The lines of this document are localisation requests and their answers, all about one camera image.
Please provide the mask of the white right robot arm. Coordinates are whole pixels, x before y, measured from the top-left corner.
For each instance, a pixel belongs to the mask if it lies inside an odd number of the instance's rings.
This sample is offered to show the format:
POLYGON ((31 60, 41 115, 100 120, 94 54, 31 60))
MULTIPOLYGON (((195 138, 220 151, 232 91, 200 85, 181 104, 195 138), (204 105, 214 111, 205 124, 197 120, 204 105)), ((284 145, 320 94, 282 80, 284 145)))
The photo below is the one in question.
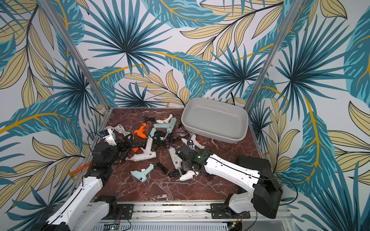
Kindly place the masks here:
POLYGON ((196 173, 208 173, 228 180, 245 190, 225 200, 228 210, 236 214, 255 209, 263 216, 275 219, 283 189, 265 159, 243 157, 244 166, 231 163, 209 150, 192 150, 182 145, 174 152, 182 164, 196 173))

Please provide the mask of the white small glue gun pair-left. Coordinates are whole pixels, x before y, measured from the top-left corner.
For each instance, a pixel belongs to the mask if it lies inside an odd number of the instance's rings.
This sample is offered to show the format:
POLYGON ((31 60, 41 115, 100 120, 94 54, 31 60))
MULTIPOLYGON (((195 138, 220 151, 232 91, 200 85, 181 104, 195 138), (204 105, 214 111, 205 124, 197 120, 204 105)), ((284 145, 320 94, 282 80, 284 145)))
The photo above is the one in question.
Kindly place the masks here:
POLYGON ((182 138, 181 141, 190 149, 195 150, 195 145, 192 140, 186 140, 185 138, 182 138))

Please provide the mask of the white orange-trigger glue gun front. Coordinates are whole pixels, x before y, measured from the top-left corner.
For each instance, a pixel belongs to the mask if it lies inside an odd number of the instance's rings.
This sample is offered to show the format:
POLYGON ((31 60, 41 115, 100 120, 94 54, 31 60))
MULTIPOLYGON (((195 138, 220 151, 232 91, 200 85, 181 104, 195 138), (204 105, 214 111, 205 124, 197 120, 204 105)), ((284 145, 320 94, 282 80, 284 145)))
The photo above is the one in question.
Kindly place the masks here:
POLYGON ((182 175, 177 181, 181 181, 181 182, 184 182, 184 181, 188 181, 190 179, 192 179, 194 176, 197 176, 198 175, 198 172, 194 172, 192 170, 189 170, 186 172, 186 174, 182 175))

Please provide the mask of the white small glue gun pair-right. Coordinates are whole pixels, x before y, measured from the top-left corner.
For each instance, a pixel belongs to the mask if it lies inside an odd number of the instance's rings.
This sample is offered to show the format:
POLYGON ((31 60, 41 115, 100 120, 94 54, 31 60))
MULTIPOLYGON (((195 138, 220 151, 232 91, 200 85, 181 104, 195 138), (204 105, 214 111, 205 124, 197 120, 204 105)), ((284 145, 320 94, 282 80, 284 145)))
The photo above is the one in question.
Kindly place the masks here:
POLYGON ((193 144, 197 147, 197 148, 199 148, 199 149, 205 149, 205 146, 204 145, 201 145, 198 141, 197 141, 197 138, 196 138, 196 134, 193 134, 192 136, 191 136, 191 141, 193 142, 193 144))

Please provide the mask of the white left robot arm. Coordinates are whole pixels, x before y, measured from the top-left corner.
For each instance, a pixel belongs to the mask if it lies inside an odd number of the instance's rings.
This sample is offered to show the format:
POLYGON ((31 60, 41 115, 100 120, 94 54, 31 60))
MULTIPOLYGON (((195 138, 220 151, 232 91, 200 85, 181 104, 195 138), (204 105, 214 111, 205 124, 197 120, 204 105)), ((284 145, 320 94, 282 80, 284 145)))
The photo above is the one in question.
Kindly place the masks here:
POLYGON ((112 166, 119 158, 119 143, 96 144, 92 151, 92 161, 80 186, 70 198, 44 223, 35 225, 34 231, 90 231, 101 219, 118 214, 114 196, 99 196, 92 207, 85 208, 110 178, 112 166))

